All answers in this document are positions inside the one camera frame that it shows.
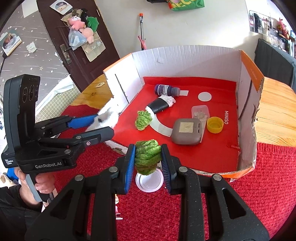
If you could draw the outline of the person's left hand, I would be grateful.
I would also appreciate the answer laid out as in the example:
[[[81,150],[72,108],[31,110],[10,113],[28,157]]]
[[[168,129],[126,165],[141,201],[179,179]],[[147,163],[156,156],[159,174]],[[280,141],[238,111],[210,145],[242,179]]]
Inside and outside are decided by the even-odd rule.
[[[25,181],[25,177],[26,177],[25,173],[23,173],[19,167],[14,168],[14,173],[20,179],[20,182],[21,182],[20,196],[22,200],[28,206],[31,206],[31,207],[38,206],[39,202],[37,202],[34,199],[33,194],[29,189],[27,182]],[[54,183],[55,183],[54,174],[40,173],[36,176],[35,189],[42,194],[49,194],[53,192],[55,189]]]

